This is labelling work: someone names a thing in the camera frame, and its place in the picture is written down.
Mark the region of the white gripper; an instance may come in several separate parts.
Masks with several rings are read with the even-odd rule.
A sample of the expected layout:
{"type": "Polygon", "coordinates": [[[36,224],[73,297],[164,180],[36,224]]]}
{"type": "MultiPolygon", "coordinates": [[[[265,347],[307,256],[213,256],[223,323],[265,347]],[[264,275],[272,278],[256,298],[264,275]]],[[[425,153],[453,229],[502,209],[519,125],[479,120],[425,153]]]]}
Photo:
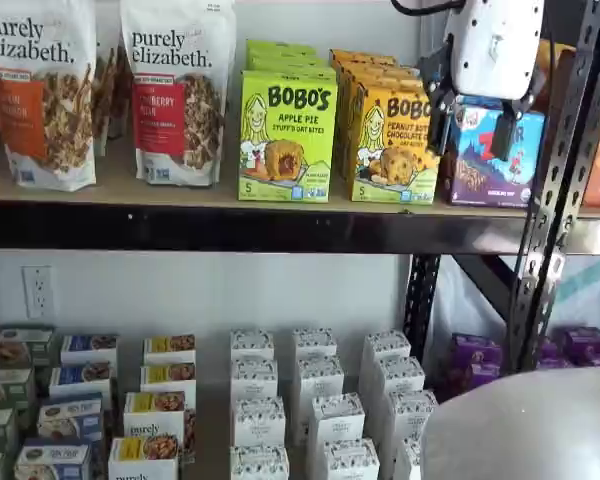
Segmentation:
{"type": "Polygon", "coordinates": [[[459,93],[499,99],[494,155],[509,155],[517,122],[537,97],[532,73],[543,12],[539,0],[474,0],[451,11],[445,33],[452,48],[441,47],[418,64],[431,107],[428,150],[445,154],[459,93]]]}

